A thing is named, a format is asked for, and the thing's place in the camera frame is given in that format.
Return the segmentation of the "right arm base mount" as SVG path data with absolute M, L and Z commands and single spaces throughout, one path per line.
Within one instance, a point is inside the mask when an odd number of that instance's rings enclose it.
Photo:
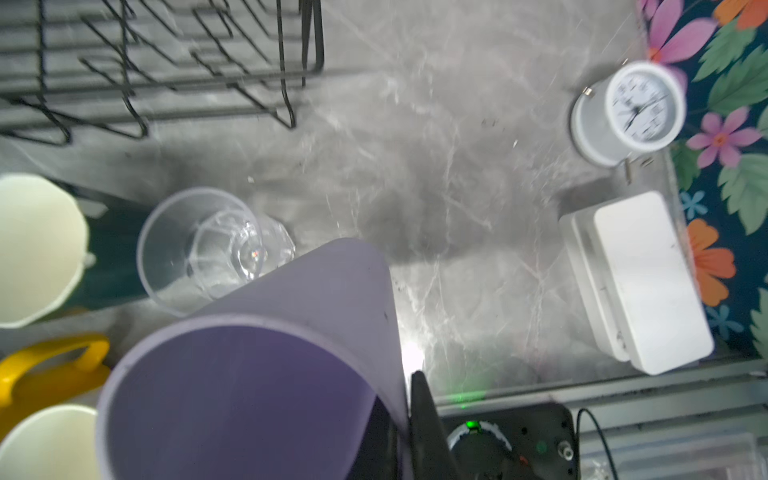
M 579 447 L 573 415 L 557 403 L 442 419 L 447 444 L 466 479 L 501 479 L 513 467 L 525 479 L 576 479 Z

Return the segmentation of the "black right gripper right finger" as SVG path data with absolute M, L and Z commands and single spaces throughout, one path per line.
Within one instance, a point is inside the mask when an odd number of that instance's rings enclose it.
M 415 479 L 458 479 L 457 464 L 425 374 L 411 375 L 410 447 Z

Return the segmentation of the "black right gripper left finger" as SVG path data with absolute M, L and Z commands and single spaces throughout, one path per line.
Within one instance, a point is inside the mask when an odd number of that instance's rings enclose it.
M 348 480 L 397 480 L 399 432 L 382 401 L 376 398 Z

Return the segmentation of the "lavender plastic cup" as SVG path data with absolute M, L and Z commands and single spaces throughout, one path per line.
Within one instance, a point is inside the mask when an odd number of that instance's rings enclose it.
M 379 398 L 409 433 L 390 270 L 331 241 L 166 326 L 98 404 L 107 479 L 347 479 Z

